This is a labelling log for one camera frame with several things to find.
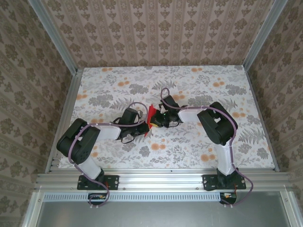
red object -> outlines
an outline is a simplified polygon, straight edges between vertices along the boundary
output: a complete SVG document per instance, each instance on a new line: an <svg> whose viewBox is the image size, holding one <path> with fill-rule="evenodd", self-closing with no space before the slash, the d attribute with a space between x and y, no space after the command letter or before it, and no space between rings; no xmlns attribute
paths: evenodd
<svg viewBox="0 0 303 227"><path fill-rule="evenodd" d="M151 117L154 116L154 114L156 113L157 109L155 109L153 107L153 105L151 105L148 109L148 115L147 115L147 124L148 127L151 129L152 128L152 124L151 124Z"/></svg>

wire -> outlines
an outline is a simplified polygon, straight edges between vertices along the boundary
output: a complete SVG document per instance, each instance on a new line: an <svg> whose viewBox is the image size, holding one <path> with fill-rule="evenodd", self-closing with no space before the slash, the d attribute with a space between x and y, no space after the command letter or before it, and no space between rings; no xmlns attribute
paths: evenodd
<svg viewBox="0 0 303 227"><path fill-rule="evenodd" d="M252 192L252 190L253 190L253 188L254 188L254 184L253 184L253 182L252 182L247 176L245 176L244 174L242 174L242 173L236 168L236 166L235 166L234 163L233 163L232 142L233 142L233 140L234 140L235 137L236 137L236 131L237 131L236 125L235 125L235 123L233 122L233 120L232 120L226 113L224 113L223 111L218 110L218 109L213 108L213 107L210 107L210 106L198 106L198 107L194 107L194 106L174 107L174 106L171 106L171 105L169 105L168 103L166 103L166 102L164 101L164 98L163 98L163 91L165 91L165 90L167 90L167 92L168 92L168 95L167 95L167 96L169 96L169 89L168 89L167 87L163 88L163 89L161 90L161 93L160 93L161 101L162 101L166 106L168 106L169 108L176 109L176 110L210 109L210 110L214 110L214 111L216 111L216 112L222 114L224 117L226 117L226 118L230 121L230 123L232 124L232 127L233 127L233 136L232 136L232 138L229 140L229 149L230 149L230 153L231 153L232 167L234 168L234 170L235 170L240 176L244 177L245 179L247 179L247 180L250 182L251 187L250 187L249 192L245 195L245 197L244 197L241 201L239 201L239 202L237 202L237 203L235 203L235 204L230 204L229 202L227 202L227 201L225 201L225 200L222 200L222 199L221 199L221 201L225 202L225 203L226 203L227 205L229 205L230 207L239 205L240 203L244 202L244 201L247 199L247 197L250 195L250 193Z"/></svg>
<svg viewBox="0 0 303 227"><path fill-rule="evenodd" d="M77 140L79 139L79 137L82 135L82 133L83 133L88 127L97 126L97 125L101 125L101 126L109 126L109 125L112 125L112 126L116 126L116 127L134 127L134 126L138 126L138 125L140 125L140 124L146 122L146 121L147 121L147 116L148 116L148 109L147 109L147 106L146 106L145 104L143 104L143 103L140 103L140 102L133 102L133 103L131 103L128 107L133 106L133 105L135 105L135 104L143 105L144 108L145 108L145 110L146 110L146 117L145 117L142 121L140 121L140 122L138 122L138 123L136 123L136 124L128 124L128 125L115 124L115 123L91 123L91 124L87 124L87 125L85 125L85 126L80 130L80 132L78 133L78 135L75 137L74 141L73 141L72 144L71 144L70 150L69 150L69 152L68 152L68 161L69 161L72 165L74 165L74 167L75 167L76 169L78 169L78 170L79 170L79 171L80 171L80 172L81 172L89 181L101 185L101 186L106 190L106 192L107 192L107 197L105 198L105 200L103 201L102 204L98 205L98 207L104 206L104 204L108 201L109 195L110 195L109 189L108 189L103 183L101 183L101 182L99 182L99 181L95 181L94 179L91 179L89 176L87 176L87 175L80 169L80 167L79 167L77 164L75 164L75 162L71 159L72 150L73 150L73 148L74 148L74 146L75 146ZM91 198L92 198L92 197L90 197L90 199L89 199L89 204L90 204L91 207L93 207L93 206L95 206L95 205L93 205L93 204L91 203Z"/></svg>

floral tablecloth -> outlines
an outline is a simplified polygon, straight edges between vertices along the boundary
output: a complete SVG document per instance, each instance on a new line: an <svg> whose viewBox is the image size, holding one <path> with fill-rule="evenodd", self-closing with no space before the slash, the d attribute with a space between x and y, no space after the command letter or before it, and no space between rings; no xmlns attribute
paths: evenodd
<svg viewBox="0 0 303 227"><path fill-rule="evenodd" d="M160 90L170 89L180 105L220 102L238 123L234 141L239 167L274 167L257 108L242 66L168 66L85 68L73 109L76 118L109 122L122 115L133 101L147 106L160 103ZM144 111L142 106L136 109ZM117 140L96 142L91 152L103 168L211 168L217 166L214 144L200 123L176 128L153 127L146 137L122 144ZM69 168L62 157L60 168Z"/></svg>

gray leaf pattern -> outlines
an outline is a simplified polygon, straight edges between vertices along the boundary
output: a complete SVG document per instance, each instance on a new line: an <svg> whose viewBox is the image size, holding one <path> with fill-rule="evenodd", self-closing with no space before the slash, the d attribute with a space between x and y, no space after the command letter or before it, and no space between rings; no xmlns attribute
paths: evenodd
<svg viewBox="0 0 303 227"><path fill-rule="evenodd" d="M132 102L147 106L160 103L160 91L170 89L182 105L221 103L239 125L233 144L240 167L273 167L270 151L242 66L153 66L86 68L83 72L71 122L111 122L121 117ZM145 115L140 105L132 108ZM35 109L36 118L42 118ZM3 130L16 130L5 122ZM46 154L46 148L40 152ZM200 123L182 123L175 128L152 127L128 144L98 140L91 153L103 168L215 168L217 153ZM60 167L71 167L62 157Z"/></svg>

wall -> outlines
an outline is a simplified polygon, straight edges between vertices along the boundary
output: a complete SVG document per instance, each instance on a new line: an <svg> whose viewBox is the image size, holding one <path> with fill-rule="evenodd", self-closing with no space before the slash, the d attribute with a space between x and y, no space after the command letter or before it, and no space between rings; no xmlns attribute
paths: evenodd
<svg viewBox="0 0 303 227"><path fill-rule="evenodd" d="M78 67L239 65L273 0L43 0Z"/></svg>
<svg viewBox="0 0 303 227"><path fill-rule="evenodd" d="M303 205L303 1L289 0L249 69L278 164Z"/></svg>
<svg viewBox="0 0 303 227"><path fill-rule="evenodd" d="M20 224L71 76L26 0L0 1L0 226Z"/></svg>

